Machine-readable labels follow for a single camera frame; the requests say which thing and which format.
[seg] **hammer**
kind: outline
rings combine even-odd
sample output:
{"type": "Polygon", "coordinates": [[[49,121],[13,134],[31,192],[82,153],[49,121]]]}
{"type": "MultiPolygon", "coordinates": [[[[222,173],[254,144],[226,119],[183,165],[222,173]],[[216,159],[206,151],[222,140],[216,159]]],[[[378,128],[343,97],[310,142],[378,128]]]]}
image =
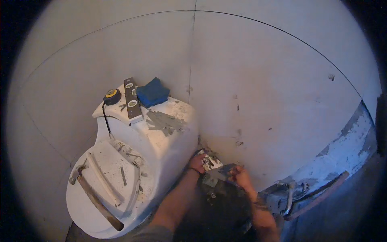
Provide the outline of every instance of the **hammer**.
{"type": "Polygon", "coordinates": [[[124,227],[123,223],[118,220],[114,215],[102,204],[98,199],[94,191],[91,189],[90,185],[87,183],[85,178],[82,176],[82,170],[86,169],[88,166],[80,165],[73,172],[71,178],[68,180],[71,185],[75,184],[75,181],[78,180],[80,186],[85,191],[86,195],[89,197],[93,205],[100,211],[100,213],[105,217],[107,221],[117,230],[121,231],[124,227]]]}

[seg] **tape measure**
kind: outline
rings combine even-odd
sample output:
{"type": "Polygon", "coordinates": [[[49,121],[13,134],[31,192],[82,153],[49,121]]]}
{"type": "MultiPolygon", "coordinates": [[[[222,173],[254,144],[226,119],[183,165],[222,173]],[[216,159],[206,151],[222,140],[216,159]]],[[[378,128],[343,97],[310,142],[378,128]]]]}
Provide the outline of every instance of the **tape measure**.
{"type": "Polygon", "coordinates": [[[112,89],[108,91],[103,97],[103,102],[106,105],[113,105],[116,104],[121,99],[121,93],[118,89],[112,89]]]}

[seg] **toilet seat lid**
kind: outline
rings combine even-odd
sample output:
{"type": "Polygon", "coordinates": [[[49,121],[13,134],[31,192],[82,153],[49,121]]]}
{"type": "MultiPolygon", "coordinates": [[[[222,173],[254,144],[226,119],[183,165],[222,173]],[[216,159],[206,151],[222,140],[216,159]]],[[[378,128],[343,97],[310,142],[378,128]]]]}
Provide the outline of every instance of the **toilet seat lid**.
{"type": "MultiPolygon", "coordinates": [[[[94,155],[95,161],[103,175],[108,183],[111,184],[113,190],[116,191],[122,203],[120,206],[115,207],[113,199],[105,191],[90,166],[82,171],[82,175],[87,183],[95,191],[100,201],[116,218],[121,219],[122,217],[129,216],[137,200],[140,184],[139,169],[129,163],[108,141],[101,141],[88,149],[78,159],[71,174],[76,167],[84,164],[85,161],[86,165],[88,165],[88,152],[94,155]],[[124,185],[121,167],[126,185],[124,185]]],[[[90,201],[78,181],[74,185],[67,184],[66,201],[71,218],[85,232],[100,232],[112,227],[90,201]]]]}

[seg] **person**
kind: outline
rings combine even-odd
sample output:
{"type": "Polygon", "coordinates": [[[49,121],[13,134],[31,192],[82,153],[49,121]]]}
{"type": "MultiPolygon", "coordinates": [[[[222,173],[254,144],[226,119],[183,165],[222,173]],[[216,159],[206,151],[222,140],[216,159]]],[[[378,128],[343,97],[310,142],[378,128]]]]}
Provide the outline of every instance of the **person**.
{"type": "MultiPolygon", "coordinates": [[[[173,234],[194,198],[196,183],[204,173],[204,157],[205,154],[199,154],[190,160],[184,177],[162,201],[151,223],[132,237],[132,242],[173,241],[173,234]]],[[[235,166],[230,174],[230,180],[236,182],[247,194],[252,208],[252,225],[260,241],[280,241],[275,220],[255,191],[247,171],[241,166],[235,166]]]]}

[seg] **hammer head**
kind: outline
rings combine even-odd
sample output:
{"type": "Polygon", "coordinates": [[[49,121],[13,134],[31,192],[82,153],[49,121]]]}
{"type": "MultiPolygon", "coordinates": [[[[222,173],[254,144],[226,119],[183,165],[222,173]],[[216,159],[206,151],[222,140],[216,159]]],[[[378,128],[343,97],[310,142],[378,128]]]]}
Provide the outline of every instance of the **hammer head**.
{"type": "Polygon", "coordinates": [[[78,166],[78,167],[74,170],[74,172],[73,172],[72,176],[70,177],[70,179],[68,180],[69,183],[70,183],[71,185],[74,185],[74,184],[75,184],[75,181],[77,180],[77,178],[82,174],[82,170],[83,170],[83,169],[86,169],[87,167],[88,167],[88,166],[85,165],[85,164],[78,166]]]}

